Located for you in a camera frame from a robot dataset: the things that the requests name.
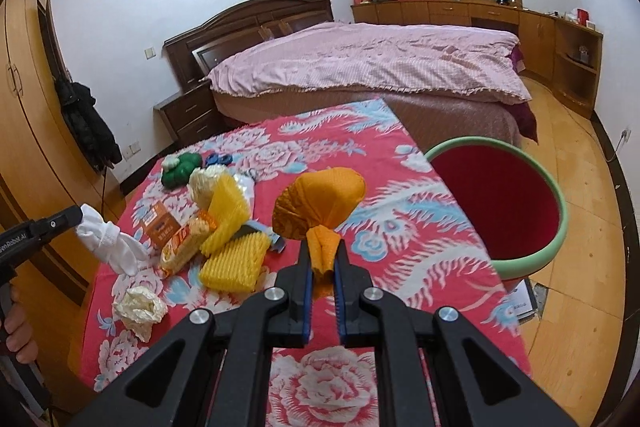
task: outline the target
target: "red tablecloth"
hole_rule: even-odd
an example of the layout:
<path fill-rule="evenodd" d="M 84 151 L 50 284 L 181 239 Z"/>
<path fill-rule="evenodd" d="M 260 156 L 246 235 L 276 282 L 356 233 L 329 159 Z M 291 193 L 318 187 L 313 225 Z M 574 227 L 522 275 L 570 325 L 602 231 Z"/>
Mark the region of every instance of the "red tablecloth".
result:
<path fill-rule="evenodd" d="M 482 242 L 382 100 L 278 118 L 187 150 L 203 155 L 230 153 L 234 165 L 256 169 L 260 179 L 254 217 L 267 225 L 276 197 L 300 172 L 335 166 L 355 169 L 366 180 L 366 199 L 338 229 L 351 262 L 366 266 L 374 284 L 412 307 L 428 311 L 443 305 L 456 307 L 523 371 L 530 371 L 518 322 Z M 151 204 L 164 201 L 181 223 L 194 212 L 187 190 L 164 190 L 159 171 L 158 164 L 118 223 L 123 232 L 148 247 L 140 219 Z M 273 285 L 277 270 L 294 263 L 298 250 L 297 241 L 287 241 L 283 254 L 269 253 L 258 289 Z M 148 267 L 135 277 L 117 276 L 105 265 L 96 276 L 80 372 L 82 381 L 96 391 L 147 349 L 113 317 L 111 303 L 127 288 L 145 285 L 170 307 L 168 316 L 154 326 L 151 343 L 193 309 L 223 312 L 246 298 L 203 288 L 198 281 L 200 257 L 183 273 L 162 281 L 155 268 L 158 252 L 152 248 L 149 252 Z M 378 425 L 373 353 L 338 345 L 331 298 L 314 304 L 312 338 L 306 349 L 274 353 L 267 425 Z"/>

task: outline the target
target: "small cardboard box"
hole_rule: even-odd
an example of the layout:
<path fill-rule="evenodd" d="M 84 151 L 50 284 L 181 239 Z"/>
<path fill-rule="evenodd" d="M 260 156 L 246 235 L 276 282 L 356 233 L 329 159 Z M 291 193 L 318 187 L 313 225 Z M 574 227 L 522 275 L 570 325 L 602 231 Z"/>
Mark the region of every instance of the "small cardboard box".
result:
<path fill-rule="evenodd" d="M 142 218 L 142 229 L 156 247 L 162 248 L 174 233 L 180 230 L 180 223 L 166 209 L 164 203 L 158 201 Z"/>

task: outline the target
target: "silver screw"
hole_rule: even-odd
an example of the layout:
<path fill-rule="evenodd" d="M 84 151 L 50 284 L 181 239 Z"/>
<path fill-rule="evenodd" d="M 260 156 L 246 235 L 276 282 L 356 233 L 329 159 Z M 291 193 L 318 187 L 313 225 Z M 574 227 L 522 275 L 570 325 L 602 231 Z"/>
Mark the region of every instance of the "silver screw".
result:
<path fill-rule="evenodd" d="M 379 301 L 385 293 L 380 288 L 367 288 L 364 290 L 364 298 L 370 301 Z"/>
<path fill-rule="evenodd" d="M 273 288 L 266 289 L 264 291 L 264 296 L 267 297 L 270 301 L 279 301 L 284 297 L 284 290 L 282 288 L 274 286 Z"/>
<path fill-rule="evenodd" d="M 444 306 L 438 310 L 438 315 L 445 322 L 455 322 L 460 317 L 458 310 L 451 306 Z"/>
<path fill-rule="evenodd" d="M 193 324 L 204 324 L 209 320 L 209 312 L 206 310 L 194 310 L 189 315 L 189 320 Z"/>

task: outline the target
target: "green plastic vegetable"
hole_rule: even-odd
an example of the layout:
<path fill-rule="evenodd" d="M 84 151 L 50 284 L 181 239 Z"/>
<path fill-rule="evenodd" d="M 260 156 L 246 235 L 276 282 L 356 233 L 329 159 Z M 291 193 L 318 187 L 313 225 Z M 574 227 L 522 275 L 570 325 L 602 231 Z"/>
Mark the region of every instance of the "green plastic vegetable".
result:
<path fill-rule="evenodd" d="M 177 158 L 168 156 L 162 162 L 162 185 L 166 188 L 184 187 L 189 183 L 189 176 L 202 167 L 202 156 L 193 152 L 186 152 Z"/>

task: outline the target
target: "trash can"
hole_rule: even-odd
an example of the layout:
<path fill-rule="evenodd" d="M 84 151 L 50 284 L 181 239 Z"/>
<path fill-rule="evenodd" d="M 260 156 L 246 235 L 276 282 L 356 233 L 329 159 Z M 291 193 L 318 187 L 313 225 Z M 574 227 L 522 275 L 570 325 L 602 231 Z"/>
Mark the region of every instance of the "trash can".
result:
<path fill-rule="evenodd" d="M 426 155 L 475 227 L 507 291 L 553 261 L 568 214 L 551 175 L 520 149 L 468 136 Z"/>

